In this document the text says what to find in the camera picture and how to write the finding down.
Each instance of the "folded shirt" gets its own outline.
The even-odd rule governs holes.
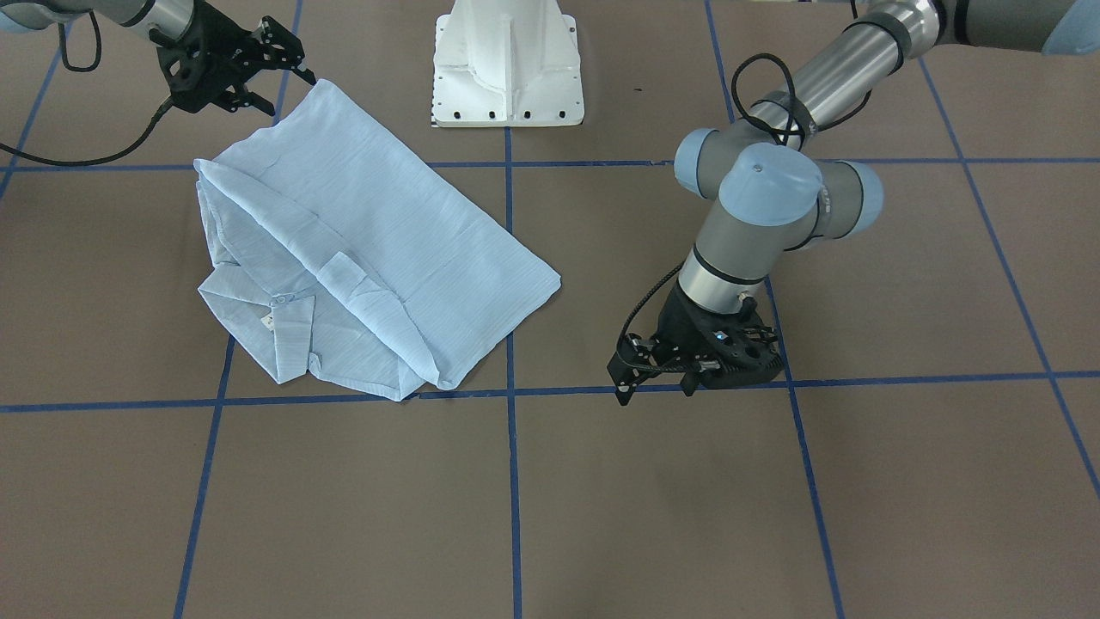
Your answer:
[[[278,384],[454,389],[561,279],[332,82],[196,159],[199,292]]]

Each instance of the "brown floor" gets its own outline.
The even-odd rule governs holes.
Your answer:
[[[426,161],[488,162],[438,169],[502,223],[510,178],[562,288],[452,397],[278,387],[227,350],[189,165],[263,114],[170,113],[105,168],[0,161],[0,617],[1098,616],[1100,54],[909,63],[807,148],[872,164],[887,208],[774,270],[791,375],[620,409],[622,320],[707,206],[667,161],[728,122],[716,52],[800,65],[847,8],[561,3],[585,122],[510,137],[428,125],[451,0],[217,3],[300,11],[319,76]],[[52,33],[0,38],[0,140],[128,143],[165,88],[146,43],[103,38],[89,75],[51,68]],[[72,40],[90,54],[86,21]]]

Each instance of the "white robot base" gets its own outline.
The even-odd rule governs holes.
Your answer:
[[[433,125],[584,120],[576,20],[557,0],[457,0],[436,22],[435,65]]]

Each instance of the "black cable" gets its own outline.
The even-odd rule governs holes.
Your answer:
[[[749,115],[749,112],[745,110],[745,106],[741,104],[741,98],[737,93],[737,81],[740,79],[741,73],[744,73],[745,69],[749,67],[749,65],[758,60],[768,60],[778,66],[779,70],[783,71],[783,80],[787,82],[787,91],[791,96],[792,101],[795,99],[794,77],[791,76],[791,69],[787,66],[787,63],[784,63],[782,59],[780,59],[778,56],[773,54],[768,54],[768,53],[757,54],[755,56],[749,57],[744,63],[741,63],[740,66],[737,67],[737,70],[734,71],[734,77],[730,78],[729,80],[729,93],[730,97],[734,99],[734,107],[737,108],[737,113],[741,114],[741,118],[744,118],[752,126],[756,126],[757,129],[770,134],[778,144],[782,144],[785,146],[791,135],[799,135],[799,137],[802,141],[805,141],[805,131],[802,130],[802,128],[799,128],[798,131],[791,130],[791,128],[794,126],[794,113],[791,110],[787,111],[787,129],[776,129],[774,126],[768,124],[767,122],[760,120],[759,118],[755,115]]]
[[[134,143],[130,144],[125,148],[123,148],[123,150],[121,150],[121,151],[119,151],[119,152],[117,152],[117,153],[114,153],[112,155],[108,155],[108,156],[103,156],[103,157],[99,157],[99,158],[89,158],[89,159],[86,159],[86,161],[58,161],[58,159],[54,159],[54,158],[46,158],[46,157],[43,157],[43,156],[32,155],[32,154],[25,153],[25,152],[23,152],[23,151],[21,151],[19,148],[13,148],[13,147],[9,146],[8,144],[3,144],[3,143],[0,143],[0,151],[4,151],[4,152],[13,154],[15,156],[21,156],[21,157],[23,157],[23,158],[25,158],[28,161],[33,161],[35,163],[43,163],[43,164],[46,164],[46,165],[59,165],[59,166],[65,166],[65,167],[80,167],[80,166],[87,166],[87,165],[101,165],[103,163],[110,163],[112,161],[118,161],[118,159],[127,156],[128,154],[134,152],[134,150],[136,150],[138,146],[142,145],[142,143],[145,142],[145,140],[148,137],[150,133],[153,132],[153,128],[156,126],[156,123],[161,122],[161,119],[164,118],[164,114],[168,113],[168,110],[170,110],[170,109],[172,109],[172,97],[168,97],[167,99],[164,100],[163,103],[161,103],[161,107],[156,108],[156,112],[153,113],[153,118],[148,121],[148,126],[145,128],[145,131],[142,132],[142,134],[141,134],[140,137],[138,137],[136,140],[134,140]]]
[[[91,60],[88,66],[73,66],[68,62],[68,41],[65,36],[65,24],[57,24],[57,46],[62,51],[62,64],[65,68],[72,70],[73,73],[91,73],[96,70],[99,66],[99,60],[103,56],[103,37],[99,32],[99,21],[96,20],[96,12],[88,11],[88,18],[91,20],[91,30],[96,33],[96,59]]]
[[[642,296],[641,300],[639,300],[638,303],[634,306],[630,316],[627,317],[626,322],[623,323],[623,331],[619,332],[619,341],[623,341],[623,339],[626,338],[627,332],[630,331],[630,323],[634,322],[634,318],[638,316],[638,312],[641,312],[641,308],[645,307],[647,302],[649,302],[649,299],[652,298],[654,294],[657,294],[657,290],[661,289],[661,286],[667,284],[669,279],[672,278],[673,275],[680,272],[681,266],[682,264],[678,264],[675,268],[666,273],[666,275],[661,277],[661,280],[657,281],[657,284],[654,284],[653,287],[649,288],[649,291],[646,292],[646,296]],[[618,357],[619,362],[623,362],[623,364],[626,367],[646,373],[683,374],[691,372],[691,368],[686,366],[648,366],[645,364],[636,364],[634,362],[628,362],[623,358],[623,354],[619,353],[617,344],[615,346],[615,356]]]
[[[856,0],[849,0],[849,7],[851,8],[851,16],[854,19],[858,19],[859,18],[859,12],[856,10]],[[741,118],[744,118],[746,121],[748,121],[748,123],[751,124],[752,126],[756,126],[757,129],[759,129],[759,130],[768,133],[769,135],[771,135],[772,140],[774,140],[776,143],[778,143],[778,144],[782,144],[782,145],[785,146],[785,145],[788,145],[788,142],[790,141],[791,135],[798,135],[800,137],[799,148],[801,150],[802,142],[805,141],[806,133],[805,133],[804,130],[802,130],[801,126],[799,128],[798,131],[792,131],[791,130],[792,126],[794,125],[794,112],[793,111],[791,111],[791,110],[787,111],[787,128],[785,129],[776,129],[774,126],[768,124],[767,122],[760,120],[759,118],[757,118],[755,115],[749,115],[748,111],[745,110],[745,106],[741,104],[741,98],[740,98],[740,96],[737,92],[737,82],[738,82],[738,79],[740,78],[741,73],[746,68],[748,68],[749,65],[751,65],[752,63],[755,63],[757,60],[769,60],[769,62],[773,63],[776,66],[778,66],[781,71],[783,71],[783,80],[787,84],[787,91],[791,95],[791,101],[795,100],[794,78],[791,76],[791,69],[790,69],[790,67],[787,66],[787,63],[784,63],[781,58],[779,58],[778,56],[774,56],[772,54],[757,54],[757,55],[748,58],[744,63],[741,63],[740,66],[737,67],[737,70],[734,71],[734,76],[730,79],[729,91],[730,91],[730,97],[734,100],[734,106],[737,108],[737,113],[739,113],[741,115]],[[848,120],[851,120],[853,117],[855,117],[857,113],[859,113],[860,111],[862,111],[865,107],[867,107],[867,103],[870,100],[871,100],[871,90],[868,90],[867,93],[864,95],[864,99],[851,111],[849,111],[848,113],[846,113],[846,114],[842,115],[840,118],[834,120],[833,122],[827,122],[825,124],[822,124],[821,126],[817,128],[817,132],[821,133],[822,131],[826,131],[828,129],[833,129],[834,126],[838,126],[838,125],[847,122]]]

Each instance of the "light blue joint cap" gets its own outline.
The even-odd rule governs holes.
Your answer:
[[[1077,0],[1043,45],[1044,55],[1080,56],[1100,48],[1100,0]]]
[[[0,10],[0,32],[11,32],[14,34],[23,34],[24,32],[34,32],[30,27],[20,24],[15,20],[9,18],[2,10]]]
[[[856,170],[856,174],[859,176],[859,184],[864,187],[864,205],[859,211],[859,219],[856,220],[855,226],[848,232],[849,234],[855,234],[869,228],[879,218],[879,214],[882,212],[882,202],[886,201],[886,191],[882,190],[882,180],[879,179],[879,175],[868,165],[854,161],[842,161],[840,163],[846,163]]]
[[[817,203],[822,170],[787,146],[757,143],[741,151],[722,179],[718,199],[732,215],[752,225],[785,225]]]
[[[715,131],[716,129],[696,129],[689,133],[680,142],[680,147],[676,148],[676,158],[672,165],[680,185],[698,197],[703,197],[698,190],[698,154],[703,151],[703,142],[706,141],[706,136]]]

